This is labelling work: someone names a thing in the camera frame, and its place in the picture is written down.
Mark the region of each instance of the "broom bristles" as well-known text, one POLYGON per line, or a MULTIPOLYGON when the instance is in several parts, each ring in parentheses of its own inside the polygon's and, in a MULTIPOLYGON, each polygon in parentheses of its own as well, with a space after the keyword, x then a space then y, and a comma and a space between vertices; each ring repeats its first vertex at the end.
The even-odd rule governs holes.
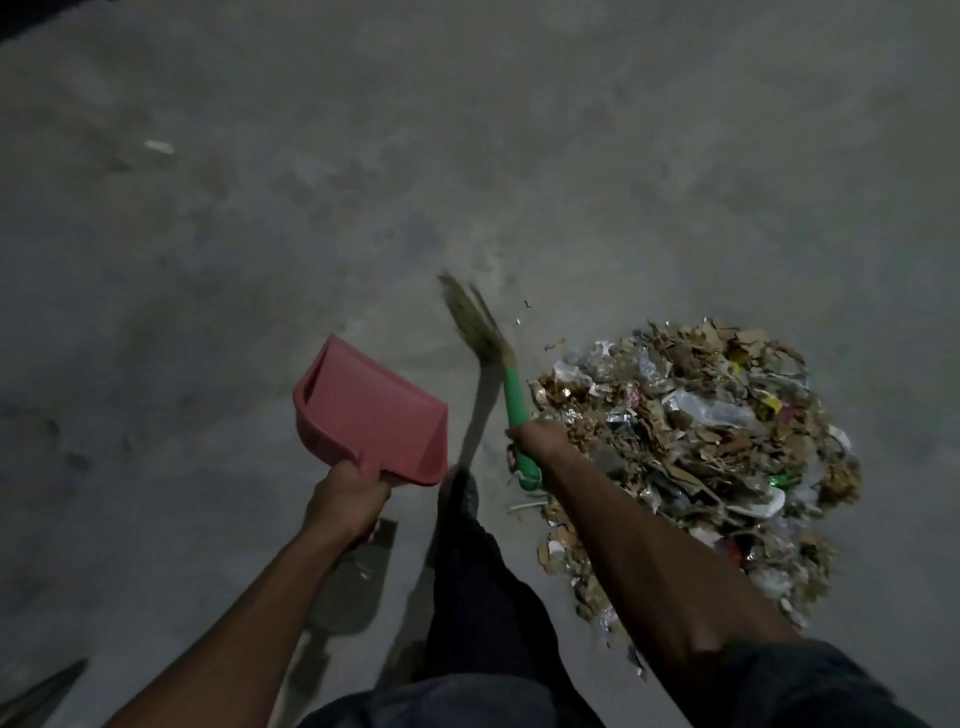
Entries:
POLYGON ((453 316, 460 336, 473 349, 480 361, 483 363, 495 361, 507 369, 515 369, 514 348, 503 337, 476 286, 470 287, 476 297, 475 303, 460 281, 450 273, 444 271, 438 278, 444 290, 446 307, 453 316))

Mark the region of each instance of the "trash pile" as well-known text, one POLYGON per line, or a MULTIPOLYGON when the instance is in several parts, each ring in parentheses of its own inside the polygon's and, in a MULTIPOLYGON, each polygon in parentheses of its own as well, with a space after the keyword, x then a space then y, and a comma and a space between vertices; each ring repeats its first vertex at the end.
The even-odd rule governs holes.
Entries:
MULTIPOLYGON (((600 341, 530 382, 540 417, 654 513, 743 569, 798 628, 828 590, 830 545, 811 522, 859 496, 846 433, 811 391, 804 359, 759 328, 669 322, 600 341)), ((581 617, 616 613, 560 505, 538 556, 571 577, 581 617)))

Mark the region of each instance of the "dustpan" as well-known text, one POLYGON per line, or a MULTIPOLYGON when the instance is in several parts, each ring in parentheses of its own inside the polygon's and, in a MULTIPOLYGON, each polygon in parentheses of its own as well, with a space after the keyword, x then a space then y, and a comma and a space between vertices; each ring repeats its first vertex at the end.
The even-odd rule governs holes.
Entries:
POLYGON ((294 387, 297 433, 333 466, 434 485, 446 474, 446 404, 336 336, 294 387))

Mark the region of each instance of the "forearm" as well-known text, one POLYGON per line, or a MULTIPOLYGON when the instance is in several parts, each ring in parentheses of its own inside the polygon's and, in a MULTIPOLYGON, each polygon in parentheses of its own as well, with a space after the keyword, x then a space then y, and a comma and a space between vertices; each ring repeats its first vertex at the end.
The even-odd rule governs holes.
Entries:
POLYGON ((343 547, 298 537, 230 610, 107 728, 263 728, 303 623, 343 547))
POLYGON ((739 570, 650 513, 575 449, 548 463, 544 477, 627 632, 691 720, 691 691, 709 679, 705 657, 736 640, 799 638, 739 570))

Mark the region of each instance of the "person's left arm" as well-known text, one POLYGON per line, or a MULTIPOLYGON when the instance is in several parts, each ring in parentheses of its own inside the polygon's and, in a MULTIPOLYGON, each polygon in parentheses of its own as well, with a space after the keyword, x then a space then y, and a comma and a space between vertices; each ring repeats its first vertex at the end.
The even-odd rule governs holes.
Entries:
POLYGON ((337 464, 317 486, 296 538, 105 728, 264 728, 318 587, 389 496, 386 483, 337 464))

